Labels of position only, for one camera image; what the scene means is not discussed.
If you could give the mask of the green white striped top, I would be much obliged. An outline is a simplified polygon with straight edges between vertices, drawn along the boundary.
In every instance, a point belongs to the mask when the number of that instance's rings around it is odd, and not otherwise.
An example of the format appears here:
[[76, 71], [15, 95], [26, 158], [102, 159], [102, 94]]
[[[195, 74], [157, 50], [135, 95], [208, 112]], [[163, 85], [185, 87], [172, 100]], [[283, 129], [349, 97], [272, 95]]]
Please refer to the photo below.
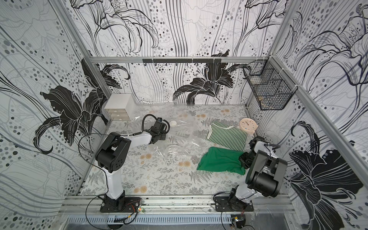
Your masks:
[[206, 140], [230, 150], [243, 151], [246, 146], [247, 133], [235, 126], [213, 121]]

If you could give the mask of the green tank top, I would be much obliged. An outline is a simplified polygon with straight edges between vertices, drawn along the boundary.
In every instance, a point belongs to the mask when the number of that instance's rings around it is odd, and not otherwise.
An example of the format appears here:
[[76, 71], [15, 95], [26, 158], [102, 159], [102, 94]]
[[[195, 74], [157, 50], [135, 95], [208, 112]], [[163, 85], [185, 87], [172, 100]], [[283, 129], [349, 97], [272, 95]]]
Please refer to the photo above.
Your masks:
[[208, 152], [202, 156], [197, 170], [245, 175], [246, 170], [239, 161], [239, 157], [243, 154], [242, 151], [210, 147]]

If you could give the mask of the clear plastic vacuum bag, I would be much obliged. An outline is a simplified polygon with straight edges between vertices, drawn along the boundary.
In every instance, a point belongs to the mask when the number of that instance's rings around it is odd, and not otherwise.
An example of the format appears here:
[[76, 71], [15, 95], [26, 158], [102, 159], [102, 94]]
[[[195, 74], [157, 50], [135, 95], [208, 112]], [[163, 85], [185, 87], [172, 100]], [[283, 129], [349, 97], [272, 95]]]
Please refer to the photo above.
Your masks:
[[206, 149], [205, 141], [197, 136], [199, 131], [197, 118], [194, 115], [194, 108], [186, 105], [160, 104], [142, 105], [138, 107], [134, 118], [126, 122], [127, 133], [136, 133], [141, 130], [143, 117], [152, 114], [167, 120], [176, 121], [177, 126], [170, 126], [170, 131], [166, 134], [165, 140], [159, 140], [155, 144], [136, 147], [138, 150], [148, 150], [167, 160], [173, 157], [192, 157], [202, 155]]

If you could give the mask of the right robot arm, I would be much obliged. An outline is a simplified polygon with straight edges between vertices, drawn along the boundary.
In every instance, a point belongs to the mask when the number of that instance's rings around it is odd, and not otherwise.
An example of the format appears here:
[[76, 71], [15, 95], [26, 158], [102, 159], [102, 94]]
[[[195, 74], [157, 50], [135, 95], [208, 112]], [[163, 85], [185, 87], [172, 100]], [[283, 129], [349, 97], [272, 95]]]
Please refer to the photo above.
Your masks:
[[239, 157], [241, 166], [247, 170], [245, 183], [230, 193], [230, 199], [248, 204], [256, 196], [276, 197], [288, 166], [287, 161], [275, 155], [279, 145], [257, 136], [250, 141], [249, 146], [250, 151]]

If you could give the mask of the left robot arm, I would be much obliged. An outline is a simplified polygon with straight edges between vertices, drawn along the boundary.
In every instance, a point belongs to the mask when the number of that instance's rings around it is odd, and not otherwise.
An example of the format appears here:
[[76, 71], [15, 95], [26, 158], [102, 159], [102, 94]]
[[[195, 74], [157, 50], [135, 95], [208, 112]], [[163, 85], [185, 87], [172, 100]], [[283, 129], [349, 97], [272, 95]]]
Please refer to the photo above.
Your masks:
[[106, 206], [120, 211], [126, 205], [120, 171], [129, 150], [165, 140], [169, 131], [170, 123], [167, 120], [147, 114], [143, 117], [140, 132], [130, 135], [111, 132], [107, 135], [95, 155], [98, 167], [106, 174], [107, 192], [103, 198]]

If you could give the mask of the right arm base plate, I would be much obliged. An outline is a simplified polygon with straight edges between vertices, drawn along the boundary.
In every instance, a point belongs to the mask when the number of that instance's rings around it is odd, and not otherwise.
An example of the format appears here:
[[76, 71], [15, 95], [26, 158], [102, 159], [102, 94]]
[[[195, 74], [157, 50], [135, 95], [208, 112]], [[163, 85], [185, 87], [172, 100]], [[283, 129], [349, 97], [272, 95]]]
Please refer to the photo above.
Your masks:
[[253, 212], [254, 207], [251, 204], [244, 203], [237, 198], [230, 199], [229, 196], [215, 196], [215, 210], [217, 212]]

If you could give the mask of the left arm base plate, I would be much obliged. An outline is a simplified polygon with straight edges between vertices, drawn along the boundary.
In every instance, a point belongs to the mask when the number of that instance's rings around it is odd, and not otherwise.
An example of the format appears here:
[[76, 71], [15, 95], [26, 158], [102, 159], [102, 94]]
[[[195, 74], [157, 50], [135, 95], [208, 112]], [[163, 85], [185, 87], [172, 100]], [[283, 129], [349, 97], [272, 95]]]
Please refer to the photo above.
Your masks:
[[141, 205], [140, 197], [121, 197], [113, 200], [104, 196], [100, 207], [101, 213], [136, 213]]

